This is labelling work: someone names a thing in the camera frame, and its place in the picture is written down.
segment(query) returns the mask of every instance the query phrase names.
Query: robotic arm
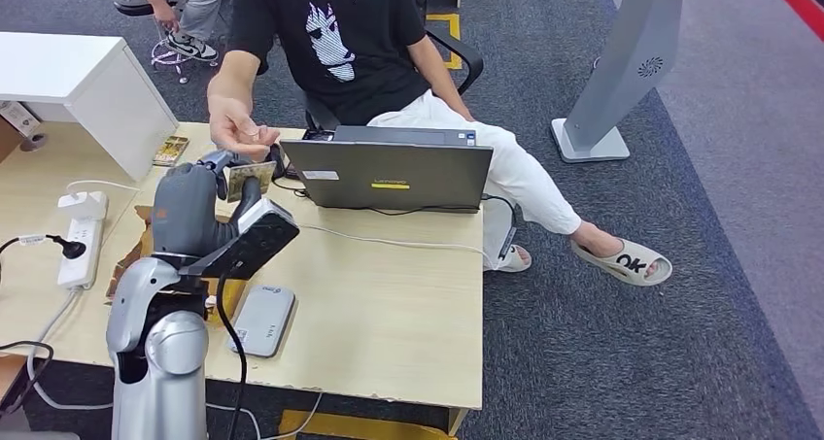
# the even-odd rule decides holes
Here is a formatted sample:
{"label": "robotic arm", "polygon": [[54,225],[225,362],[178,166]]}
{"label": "robotic arm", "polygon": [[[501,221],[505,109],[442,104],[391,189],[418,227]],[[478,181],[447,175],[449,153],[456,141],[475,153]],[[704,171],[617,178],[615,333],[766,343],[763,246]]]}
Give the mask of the robotic arm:
{"label": "robotic arm", "polygon": [[243,163],[212,152],[170,169],[157,185],[154,251],[123,273],[106,329],[116,377],[113,440],[207,438],[203,279],[248,280],[298,234],[292,216],[261,197],[256,177],[244,181],[229,222],[217,221],[223,169]]}

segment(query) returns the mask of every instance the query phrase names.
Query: red stripe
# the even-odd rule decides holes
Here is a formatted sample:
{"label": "red stripe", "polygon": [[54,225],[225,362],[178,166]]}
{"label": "red stripe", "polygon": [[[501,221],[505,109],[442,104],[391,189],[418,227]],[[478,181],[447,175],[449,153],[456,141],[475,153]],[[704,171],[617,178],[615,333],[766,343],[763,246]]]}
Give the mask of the red stripe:
{"label": "red stripe", "polygon": [[824,41],[824,9],[815,0],[784,0],[807,23],[819,39]]}

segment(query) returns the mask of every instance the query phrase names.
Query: stool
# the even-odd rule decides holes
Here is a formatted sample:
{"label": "stool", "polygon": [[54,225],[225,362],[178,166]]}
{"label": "stool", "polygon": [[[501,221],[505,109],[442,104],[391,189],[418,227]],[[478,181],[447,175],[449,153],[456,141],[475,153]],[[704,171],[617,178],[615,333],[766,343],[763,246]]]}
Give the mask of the stool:
{"label": "stool", "polygon": [[[172,8],[175,7],[177,3],[169,2],[169,6]],[[152,16],[155,14],[155,9],[152,8],[152,5],[139,5],[139,6],[126,6],[115,3],[115,9],[118,10],[121,14],[130,17],[140,17],[140,16]],[[157,65],[161,66],[174,66],[175,71],[178,73],[179,79],[178,82],[180,84],[185,84],[189,81],[189,78],[183,75],[183,71],[181,70],[181,64],[193,59],[190,56],[185,56],[183,54],[177,53],[176,51],[171,51],[165,47],[165,43],[168,40],[165,34],[165,31],[160,26],[157,21],[154,22],[154,25],[157,27],[157,37],[159,41],[154,44],[152,47],[152,66],[157,69]],[[209,66],[215,67],[218,65],[217,60],[209,61]]]}

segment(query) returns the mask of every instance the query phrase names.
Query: electrical outlet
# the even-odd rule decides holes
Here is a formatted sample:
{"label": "electrical outlet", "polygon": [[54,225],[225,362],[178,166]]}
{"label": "electrical outlet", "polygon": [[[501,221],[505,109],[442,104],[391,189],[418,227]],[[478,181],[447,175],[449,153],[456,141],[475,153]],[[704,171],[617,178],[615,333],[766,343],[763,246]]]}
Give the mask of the electrical outlet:
{"label": "electrical outlet", "polygon": [[70,211],[73,216],[82,216],[71,219],[69,232],[65,238],[67,241],[79,241],[85,244],[86,251],[77,258],[63,257],[61,259],[57,284],[63,288],[91,288],[97,275],[97,261],[100,256],[100,243],[103,239],[103,219],[106,218],[109,199],[101,191],[91,192],[88,195],[102,206],[103,215],[90,217],[78,210]]}

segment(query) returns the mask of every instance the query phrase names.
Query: yellow floor marking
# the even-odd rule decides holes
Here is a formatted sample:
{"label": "yellow floor marking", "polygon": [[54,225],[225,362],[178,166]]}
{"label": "yellow floor marking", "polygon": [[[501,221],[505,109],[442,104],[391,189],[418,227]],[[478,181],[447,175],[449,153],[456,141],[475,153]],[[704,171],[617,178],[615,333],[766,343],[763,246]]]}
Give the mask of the yellow floor marking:
{"label": "yellow floor marking", "polygon": [[[283,434],[297,429],[303,424],[308,415],[309,413],[306,411],[284,410],[283,416],[281,416],[281,424],[278,427],[279,431]],[[357,440],[458,440],[456,437],[450,437],[443,430],[413,423],[397,423],[321,413],[315,413],[312,420],[301,430],[301,433],[333,435]],[[287,437],[287,440],[295,440],[296,438],[297,436],[293,435]]]}
{"label": "yellow floor marking", "polygon": [[[427,20],[445,20],[449,22],[449,35],[455,39],[461,39],[461,20],[458,17],[458,13],[427,15]],[[449,61],[445,61],[443,64],[445,64],[448,69],[463,69],[464,67],[461,58],[453,52],[449,53]]]}

